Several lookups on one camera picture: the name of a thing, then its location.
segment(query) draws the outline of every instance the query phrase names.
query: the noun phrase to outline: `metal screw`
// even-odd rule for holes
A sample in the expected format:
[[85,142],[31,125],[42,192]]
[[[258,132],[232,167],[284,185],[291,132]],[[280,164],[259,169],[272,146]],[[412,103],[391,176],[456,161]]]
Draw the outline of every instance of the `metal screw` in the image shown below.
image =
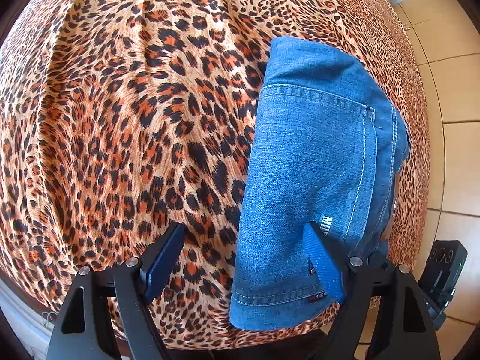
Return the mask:
[[361,266],[363,261],[360,257],[350,257],[350,264],[353,266]]
[[127,259],[127,261],[125,261],[125,265],[126,266],[136,266],[138,264],[138,258],[136,257],[130,257],[129,259]]
[[80,268],[80,270],[78,271],[78,273],[80,274],[80,276],[85,276],[85,275],[88,275],[90,273],[90,267],[89,266],[83,266],[82,268]]
[[400,272],[403,273],[403,274],[407,274],[407,273],[410,272],[409,266],[408,266],[408,265],[405,265],[405,264],[400,264],[400,265],[398,266],[398,269],[399,269]]

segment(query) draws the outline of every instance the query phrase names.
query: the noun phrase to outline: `leopard print tablecloth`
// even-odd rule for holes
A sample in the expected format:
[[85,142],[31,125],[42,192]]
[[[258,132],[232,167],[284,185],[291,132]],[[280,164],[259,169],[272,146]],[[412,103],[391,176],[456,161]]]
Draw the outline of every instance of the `leopard print tablecloth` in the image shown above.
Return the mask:
[[[59,310],[80,266],[139,255],[169,221],[186,244],[152,316],[170,347],[318,329],[229,323],[235,244],[270,40],[356,56],[409,125],[390,258],[414,265],[429,178],[426,103],[387,0],[32,0],[0,52],[0,267]],[[115,303],[114,327],[122,335]]]

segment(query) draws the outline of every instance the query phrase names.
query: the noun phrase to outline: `blue denim jeans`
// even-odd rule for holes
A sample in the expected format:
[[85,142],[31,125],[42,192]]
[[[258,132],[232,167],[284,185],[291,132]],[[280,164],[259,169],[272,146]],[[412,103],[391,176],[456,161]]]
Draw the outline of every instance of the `blue denim jeans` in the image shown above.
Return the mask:
[[346,255],[386,253],[380,237],[409,150],[398,110],[355,57],[323,43],[273,39],[240,217],[231,323],[291,327],[339,302],[341,294],[324,286],[335,280],[305,224],[320,223]]

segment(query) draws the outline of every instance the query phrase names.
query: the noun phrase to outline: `black fabric tag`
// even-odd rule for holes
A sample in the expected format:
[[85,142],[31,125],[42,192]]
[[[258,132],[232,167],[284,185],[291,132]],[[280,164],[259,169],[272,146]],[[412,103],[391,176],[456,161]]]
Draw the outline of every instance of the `black fabric tag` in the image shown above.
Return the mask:
[[315,295],[310,295],[308,297],[308,302],[309,303],[313,303],[313,302],[316,302],[322,298],[325,298],[327,296],[327,293],[325,291],[322,291],[322,292],[319,292],[318,294],[315,294]]

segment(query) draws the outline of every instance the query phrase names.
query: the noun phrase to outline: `metal rivet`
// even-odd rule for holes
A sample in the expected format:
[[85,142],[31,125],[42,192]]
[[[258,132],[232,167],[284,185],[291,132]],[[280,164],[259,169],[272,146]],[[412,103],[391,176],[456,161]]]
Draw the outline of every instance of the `metal rivet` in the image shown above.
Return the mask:
[[398,266],[398,269],[399,269],[400,272],[403,273],[403,274],[407,274],[407,273],[410,272],[409,266],[408,266],[408,265],[405,265],[405,264],[400,264],[400,265]]
[[88,275],[90,273],[90,267],[89,266],[83,266],[82,268],[80,268],[78,273],[80,274],[80,276]]
[[361,266],[363,261],[360,257],[350,257],[350,264],[353,266]]
[[130,257],[125,261],[126,266],[136,266],[138,264],[138,258],[136,257]]

